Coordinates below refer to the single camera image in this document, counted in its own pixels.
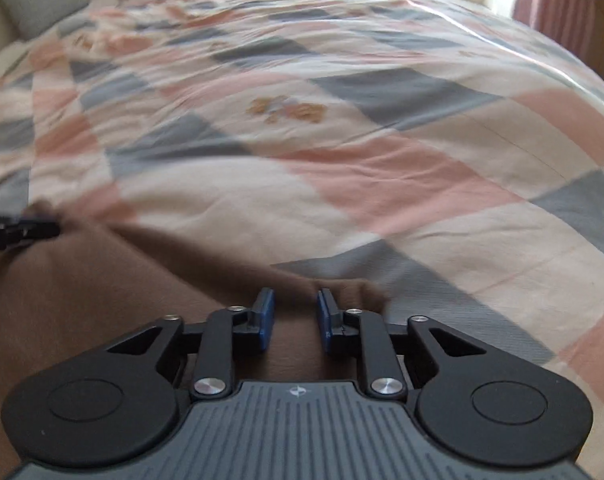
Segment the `brown garment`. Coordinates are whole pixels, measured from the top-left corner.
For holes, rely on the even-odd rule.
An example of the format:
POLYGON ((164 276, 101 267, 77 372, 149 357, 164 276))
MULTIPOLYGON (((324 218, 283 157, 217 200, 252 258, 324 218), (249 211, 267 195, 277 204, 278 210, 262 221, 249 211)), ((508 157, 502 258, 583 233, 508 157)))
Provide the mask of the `brown garment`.
MULTIPOLYGON (((364 280, 302 278, 225 256, 194 240, 131 223, 101 223, 57 211, 59 237, 0 254, 0 408, 9 391, 58 362, 168 314, 189 323, 217 309, 275 293, 268 351, 238 362, 266 380, 349 376, 321 350, 316 296, 330 289, 344 309, 381 312, 387 295, 364 280)), ((0 478, 18 466, 0 422, 0 478)))

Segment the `pink grey checkered bedspread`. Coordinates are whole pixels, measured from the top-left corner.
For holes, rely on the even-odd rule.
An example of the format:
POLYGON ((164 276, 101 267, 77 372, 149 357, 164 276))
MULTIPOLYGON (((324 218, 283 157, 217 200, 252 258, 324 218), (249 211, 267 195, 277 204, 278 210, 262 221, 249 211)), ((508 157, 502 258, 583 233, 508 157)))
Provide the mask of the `pink grey checkered bedspread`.
POLYGON ((436 0, 128 0, 0 73, 0 213, 364 280, 577 382, 604 479, 604 82, 436 0))

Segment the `pink right curtain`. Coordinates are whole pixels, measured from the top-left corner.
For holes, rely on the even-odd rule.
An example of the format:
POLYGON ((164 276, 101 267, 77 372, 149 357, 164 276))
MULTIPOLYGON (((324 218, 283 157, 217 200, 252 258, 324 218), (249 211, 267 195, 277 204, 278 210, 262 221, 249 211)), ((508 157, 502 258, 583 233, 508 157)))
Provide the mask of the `pink right curtain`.
POLYGON ((596 0, 514 0, 512 18, 585 58, 594 31, 596 0))

